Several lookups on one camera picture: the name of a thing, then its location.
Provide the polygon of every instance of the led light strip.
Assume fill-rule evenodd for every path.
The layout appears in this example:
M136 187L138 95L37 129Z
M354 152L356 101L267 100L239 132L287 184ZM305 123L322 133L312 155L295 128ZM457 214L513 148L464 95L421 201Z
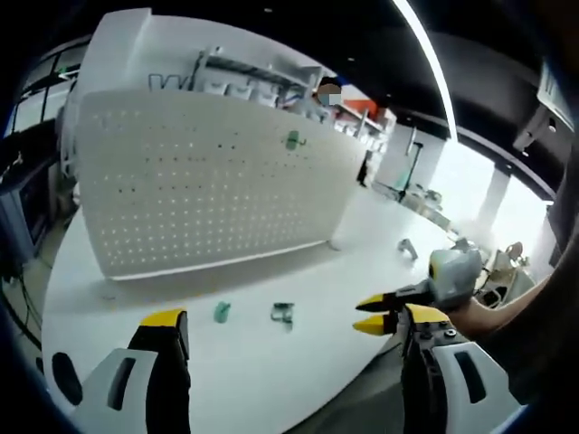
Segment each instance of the led light strip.
M454 110L452 109L451 93L449 92L449 88L446 85L446 80L444 79L444 74L442 73L441 63L438 61L438 57L436 57L434 47L432 47L431 41L428 39L426 31L424 30L424 27L422 27L422 23L418 19L416 12L412 9L410 4L406 0L392 1L403 15L408 25L410 25L410 28L413 30L416 39L418 39L418 42L422 47L424 54L426 55L426 59L431 65L434 79L436 80L436 84L438 85L439 92L442 96L442 105L444 106L444 111L446 112L449 131L451 133L451 140L458 142L459 135L456 130L456 120L454 118Z

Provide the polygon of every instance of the person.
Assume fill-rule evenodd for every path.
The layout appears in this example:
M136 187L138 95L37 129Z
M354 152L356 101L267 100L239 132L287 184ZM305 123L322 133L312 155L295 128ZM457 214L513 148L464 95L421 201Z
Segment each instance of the person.
M530 404L513 432L548 429L575 412L569 393L579 386L579 138L548 219L561 253L548 278L498 309L473 298L449 313L455 327L505 369L515 397Z
M321 124L333 123L336 118L336 106L342 102L342 85L337 77L322 77L318 91L305 96L289 107L289 112L306 116Z

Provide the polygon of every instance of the ceiling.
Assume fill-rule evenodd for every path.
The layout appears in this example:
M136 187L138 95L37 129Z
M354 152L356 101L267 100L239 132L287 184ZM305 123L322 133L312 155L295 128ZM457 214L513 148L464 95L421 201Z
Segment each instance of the ceiling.
M379 105L393 107L399 114L423 113L445 119L428 62L390 0L357 0L347 7L335 3L312 6L314 2L303 0L283 5L238 3L90 0L78 12L69 12L61 30L42 50L93 32L106 12L152 7L154 14L204 18L268 36L337 71ZM528 156L512 146L538 107L536 88L542 60L525 35L489 0L411 0L411 4L441 61L457 124L521 159L556 190L570 135L540 138L527 149ZM401 119L415 123L415 116ZM420 124L428 128L424 119ZM439 127L432 132L448 135ZM489 156L497 158L493 152Z

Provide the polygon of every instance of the white pegboard panel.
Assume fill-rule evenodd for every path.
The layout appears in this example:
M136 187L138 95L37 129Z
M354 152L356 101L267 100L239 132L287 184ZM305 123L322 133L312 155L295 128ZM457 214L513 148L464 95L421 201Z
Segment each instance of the white pegboard panel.
M86 96L77 146L90 242L115 278L329 240L365 153L292 113L170 90Z

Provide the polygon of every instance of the white table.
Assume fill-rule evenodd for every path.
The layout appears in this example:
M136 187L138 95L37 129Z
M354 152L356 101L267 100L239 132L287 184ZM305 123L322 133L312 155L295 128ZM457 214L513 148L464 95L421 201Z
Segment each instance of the white table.
M419 259L396 249L410 238ZM103 278L81 212L62 242L43 316L43 360L56 403L72 406L52 376L52 355L67 353L83 382L114 348L126 347L143 317L184 307L188 312L190 421L204 434L281 433L314 413L351 382L386 337L352 324L365 297L417 282L446 234L398 203L356 189L335 237L326 244L266 259L158 278ZM232 303L217 324L219 301ZM293 302L288 332L270 320L274 302Z

